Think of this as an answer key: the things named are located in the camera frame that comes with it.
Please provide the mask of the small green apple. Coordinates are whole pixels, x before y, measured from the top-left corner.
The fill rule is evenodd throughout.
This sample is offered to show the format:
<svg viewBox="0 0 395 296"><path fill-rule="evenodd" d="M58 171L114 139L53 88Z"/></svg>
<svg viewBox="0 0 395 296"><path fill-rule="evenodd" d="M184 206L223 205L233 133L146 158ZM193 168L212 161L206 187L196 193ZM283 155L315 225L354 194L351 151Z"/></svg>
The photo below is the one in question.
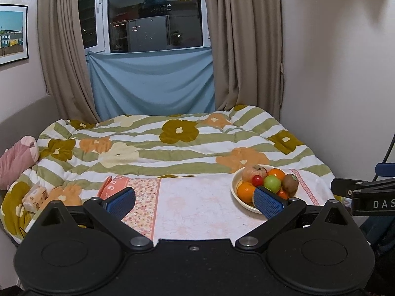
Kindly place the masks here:
<svg viewBox="0 0 395 296"><path fill-rule="evenodd" d="M276 176L268 175L264 179L263 186L264 186L264 188L268 189L269 191L273 192L274 194L277 194L277 192L280 191L282 182Z"/></svg>

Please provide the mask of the brown kiwi with sticker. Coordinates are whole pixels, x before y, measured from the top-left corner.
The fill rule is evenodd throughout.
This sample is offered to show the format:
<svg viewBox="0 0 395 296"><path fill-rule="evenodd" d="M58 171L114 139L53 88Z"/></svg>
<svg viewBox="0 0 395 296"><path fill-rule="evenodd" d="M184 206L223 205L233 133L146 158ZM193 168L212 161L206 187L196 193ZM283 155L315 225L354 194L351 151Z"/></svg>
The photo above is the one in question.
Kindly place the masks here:
<svg viewBox="0 0 395 296"><path fill-rule="evenodd" d="M282 179L282 189L289 195L294 196L299 187L299 180L294 174L286 174Z"/></svg>

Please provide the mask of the red cherry tomato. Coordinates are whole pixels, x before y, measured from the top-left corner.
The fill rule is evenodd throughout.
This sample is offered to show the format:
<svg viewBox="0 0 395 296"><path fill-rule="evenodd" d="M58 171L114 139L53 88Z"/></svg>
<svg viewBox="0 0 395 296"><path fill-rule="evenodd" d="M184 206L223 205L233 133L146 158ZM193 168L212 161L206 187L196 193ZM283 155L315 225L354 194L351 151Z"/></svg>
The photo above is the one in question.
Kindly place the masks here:
<svg viewBox="0 0 395 296"><path fill-rule="evenodd" d="M255 187L262 186L262 185L264 184L264 177L262 177L262 176L259 175L259 174L254 175L254 176L252 177L251 183L252 183L252 185L255 186Z"/></svg>

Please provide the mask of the large orange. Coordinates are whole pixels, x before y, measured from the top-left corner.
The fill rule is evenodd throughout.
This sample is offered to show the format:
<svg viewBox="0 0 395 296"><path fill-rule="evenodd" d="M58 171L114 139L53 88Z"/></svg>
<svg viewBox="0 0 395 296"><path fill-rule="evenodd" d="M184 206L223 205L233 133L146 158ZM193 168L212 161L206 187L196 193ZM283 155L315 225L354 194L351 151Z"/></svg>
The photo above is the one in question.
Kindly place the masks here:
<svg viewBox="0 0 395 296"><path fill-rule="evenodd" d="M255 189L252 183L240 183L237 188L238 198L246 204L252 204Z"/></svg>

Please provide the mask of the small tangerine right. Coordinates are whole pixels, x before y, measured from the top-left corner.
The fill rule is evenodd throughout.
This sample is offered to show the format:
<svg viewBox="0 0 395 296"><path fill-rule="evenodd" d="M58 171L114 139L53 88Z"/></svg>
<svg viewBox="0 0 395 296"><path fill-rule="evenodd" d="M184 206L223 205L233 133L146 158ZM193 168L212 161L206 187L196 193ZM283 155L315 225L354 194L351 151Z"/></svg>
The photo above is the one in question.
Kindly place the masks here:
<svg viewBox="0 0 395 296"><path fill-rule="evenodd" d="M277 196L279 196L280 198L284 199L284 200L288 200L289 199L289 194L287 191L284 191L283 189L280 189L277 192Z"/></svg>

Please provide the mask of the red yellow apple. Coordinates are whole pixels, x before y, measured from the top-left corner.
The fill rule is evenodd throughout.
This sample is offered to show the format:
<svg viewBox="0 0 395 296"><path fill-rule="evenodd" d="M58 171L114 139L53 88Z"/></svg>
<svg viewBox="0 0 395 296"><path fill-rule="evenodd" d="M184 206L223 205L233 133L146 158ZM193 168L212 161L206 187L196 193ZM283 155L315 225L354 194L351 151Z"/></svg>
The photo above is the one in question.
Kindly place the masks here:
<svg viewBox="0 0 395 296"><path fill-rule="evenodd" d="M251 183L254 176L261 176L263 179L265 179L267 174L268 172L263 166L246 166L242 171L242 181L244 183Z"/></svg>

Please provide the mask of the cream fruit bowl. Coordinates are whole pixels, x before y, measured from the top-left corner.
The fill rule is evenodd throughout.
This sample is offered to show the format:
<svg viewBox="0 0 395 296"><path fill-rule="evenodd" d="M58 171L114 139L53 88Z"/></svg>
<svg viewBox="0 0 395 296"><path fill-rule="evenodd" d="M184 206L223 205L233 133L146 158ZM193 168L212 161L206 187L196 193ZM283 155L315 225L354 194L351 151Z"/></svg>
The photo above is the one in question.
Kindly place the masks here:
<svg viewBox="0 0 395 296"><path fill-rule="evenodd" d="M269 165L260 165L264 168L266 168L267 172L275 167L271 167ZM231 194L232 196L236 199L236 202L239 203L242 207L244 207L246 210L249 210L251 212L257 213L259 215L261 215L261 212L255 207L253 201L252 204L246 204L243 201L241 201L241 199L238 198L237 195L237 188L238 185L240 183L243 183L242 181L242 171L243 171L244 167L241 168L240 170L236 171L235 174L233 175L233 179L232 179L232 183L231 183ZM280 168L285 174L294 174L296 175L295 172L291 171L290 169L284 169L284 168ZM298 189L301 188L301 181L299 180L299 187Z"/></svg>

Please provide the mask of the green striped floral duvet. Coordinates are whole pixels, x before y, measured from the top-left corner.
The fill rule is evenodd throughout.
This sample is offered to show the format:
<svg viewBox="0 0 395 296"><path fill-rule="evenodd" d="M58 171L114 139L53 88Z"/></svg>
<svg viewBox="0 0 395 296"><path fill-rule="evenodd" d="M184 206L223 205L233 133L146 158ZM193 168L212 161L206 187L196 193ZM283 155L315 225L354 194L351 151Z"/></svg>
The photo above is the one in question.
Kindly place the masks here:
<svg viewBox="0 0 395 296"><path fill-rule="evenodd" d="M39 158L24 167L1 204L1 225L21 242L36 216L23 206L34 185L63 188L75 201L96 195L110 176L172 178L231 174L251 165L294 170L309 204L332 198L331 170L268 112L122 115L97 124L58 120L41 128Z"/></svg>

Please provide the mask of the tissue pack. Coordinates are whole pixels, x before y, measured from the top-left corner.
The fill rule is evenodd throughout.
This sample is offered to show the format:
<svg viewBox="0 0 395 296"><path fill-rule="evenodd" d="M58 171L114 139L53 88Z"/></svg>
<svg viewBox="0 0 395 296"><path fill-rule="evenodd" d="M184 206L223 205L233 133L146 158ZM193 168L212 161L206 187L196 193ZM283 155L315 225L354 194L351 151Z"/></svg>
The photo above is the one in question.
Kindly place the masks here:
<svg viewBox="0 0 395 296"><path fill-rule="evenodd" d="M22 199L22 204L27 212L36 213L48 198L48 191L45 187L36 184Z"/></svg>

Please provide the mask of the grey upholstered headboard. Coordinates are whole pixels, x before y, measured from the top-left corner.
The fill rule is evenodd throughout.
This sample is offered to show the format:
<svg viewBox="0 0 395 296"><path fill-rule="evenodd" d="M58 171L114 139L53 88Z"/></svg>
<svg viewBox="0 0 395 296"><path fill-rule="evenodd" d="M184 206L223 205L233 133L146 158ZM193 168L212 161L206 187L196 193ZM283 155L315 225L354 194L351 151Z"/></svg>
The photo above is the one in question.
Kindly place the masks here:
<svg viewBox="0 0 395 296"><path fill-rule="evenodd" d="M1 155L24 136L38 139L49 125L59 119L55 100L50 95L16 112L1 122Z"/></svg>

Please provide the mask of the blue cloth under window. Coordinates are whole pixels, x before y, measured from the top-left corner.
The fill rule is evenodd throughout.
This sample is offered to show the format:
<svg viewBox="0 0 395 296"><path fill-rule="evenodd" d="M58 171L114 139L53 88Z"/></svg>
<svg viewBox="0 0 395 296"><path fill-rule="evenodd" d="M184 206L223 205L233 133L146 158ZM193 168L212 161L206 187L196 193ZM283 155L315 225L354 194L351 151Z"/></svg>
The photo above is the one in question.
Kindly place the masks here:
<svg viewBox="0 0 395 296"><path fill-rule="evenodd" d="M171 116L215 110L210 47L86 55L97 113Z"/></svg>

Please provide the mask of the left beige curtain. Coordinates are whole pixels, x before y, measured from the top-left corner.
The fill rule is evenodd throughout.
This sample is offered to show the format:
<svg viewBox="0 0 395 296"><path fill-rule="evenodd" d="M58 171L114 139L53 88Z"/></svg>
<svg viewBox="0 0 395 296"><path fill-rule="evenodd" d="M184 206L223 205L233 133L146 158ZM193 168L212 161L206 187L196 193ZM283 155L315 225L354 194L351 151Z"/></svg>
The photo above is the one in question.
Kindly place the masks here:
<svg viewBox="0 0 395 296"><path fill-rule="evenodd" d="M43 77L60 117L99 122L80 30L78 0L38 0L37 24Z"/></svg>

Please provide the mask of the beige curtain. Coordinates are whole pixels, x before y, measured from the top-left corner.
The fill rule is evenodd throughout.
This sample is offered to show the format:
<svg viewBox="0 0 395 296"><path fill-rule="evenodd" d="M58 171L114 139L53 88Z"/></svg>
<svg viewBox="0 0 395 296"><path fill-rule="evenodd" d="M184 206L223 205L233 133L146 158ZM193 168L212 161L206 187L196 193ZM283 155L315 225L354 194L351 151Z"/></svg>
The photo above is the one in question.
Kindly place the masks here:
<svg viewBox="0 0 395 296"><path fill-rule="evenodd" d="M238 104L275 119L282 102L281 0L206 0L218 110Z"/></svg>
<svg viewBox="0 0 395 296"><path fill-rule="evenodd" d="M43 77L60 117L99 122L80 30L78 0L38 0L37 24Z"/></svg>

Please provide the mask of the right beige curtain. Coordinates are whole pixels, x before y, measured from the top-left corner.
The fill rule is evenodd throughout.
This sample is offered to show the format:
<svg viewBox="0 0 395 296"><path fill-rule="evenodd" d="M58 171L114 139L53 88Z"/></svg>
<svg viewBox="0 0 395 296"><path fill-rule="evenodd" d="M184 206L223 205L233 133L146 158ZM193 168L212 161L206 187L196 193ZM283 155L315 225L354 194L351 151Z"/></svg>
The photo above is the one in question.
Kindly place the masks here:
<svg viewBox="0 0 395 296"><path fill-rule="evenodd" d="M218 110L238 104L275 119L282 102L281 0L206 0Z"/></svg>

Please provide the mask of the framed wall picture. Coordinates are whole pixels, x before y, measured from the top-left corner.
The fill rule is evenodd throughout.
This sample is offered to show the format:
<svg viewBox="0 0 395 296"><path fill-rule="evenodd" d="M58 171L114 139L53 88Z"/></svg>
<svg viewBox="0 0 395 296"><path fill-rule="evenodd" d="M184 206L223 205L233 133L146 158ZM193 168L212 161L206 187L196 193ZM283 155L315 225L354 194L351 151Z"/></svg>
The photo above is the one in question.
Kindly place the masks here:
<svg viewBox="0 0 395 296"><path fill-rule="evenodd" d="M0 6L1 66L29 58L27 10L26 5L2 3Z"/></svg>

